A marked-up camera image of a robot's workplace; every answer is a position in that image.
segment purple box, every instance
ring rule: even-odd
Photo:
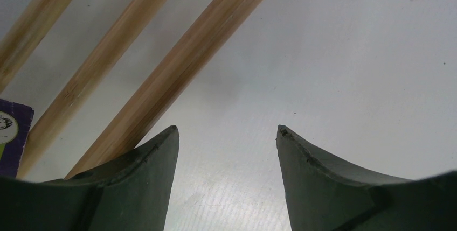
[[[0,99],[0,176],[16,177],[33,109]]]

